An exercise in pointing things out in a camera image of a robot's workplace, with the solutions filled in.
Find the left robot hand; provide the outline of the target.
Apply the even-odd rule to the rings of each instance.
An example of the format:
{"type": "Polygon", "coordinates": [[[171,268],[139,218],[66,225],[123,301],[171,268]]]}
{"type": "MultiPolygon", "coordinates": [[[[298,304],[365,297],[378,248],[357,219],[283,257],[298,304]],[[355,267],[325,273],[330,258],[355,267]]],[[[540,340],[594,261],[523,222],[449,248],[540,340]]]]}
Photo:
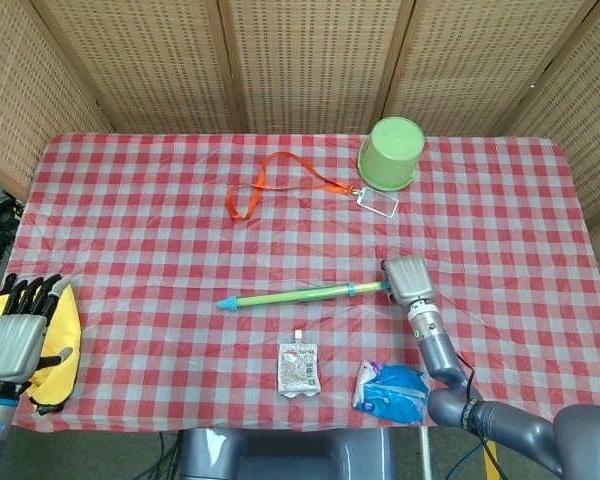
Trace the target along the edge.
{"type": "Polygon", "coordinates": [[[0,313],[0,383],[23,384],[34,372],[58,366],[78,351],[67,344],[43,354],[52,317],[69,285],[70,278],[60,274],[32,280],[6,276],[0,290],[6,297],[0,313]]]}

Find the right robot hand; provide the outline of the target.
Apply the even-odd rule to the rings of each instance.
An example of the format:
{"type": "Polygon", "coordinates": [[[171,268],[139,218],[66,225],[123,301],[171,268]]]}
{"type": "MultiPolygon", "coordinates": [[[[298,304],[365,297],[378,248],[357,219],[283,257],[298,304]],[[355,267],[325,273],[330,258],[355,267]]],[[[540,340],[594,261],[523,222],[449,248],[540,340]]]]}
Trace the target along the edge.
{"type": "Polygon", "coordinates": [[[385,259],[381,262],[381,270],[389,285],[389,297],[394,303],[409,308],[416,302],[434,302],[435,287],[422,257],[385,259]]]}

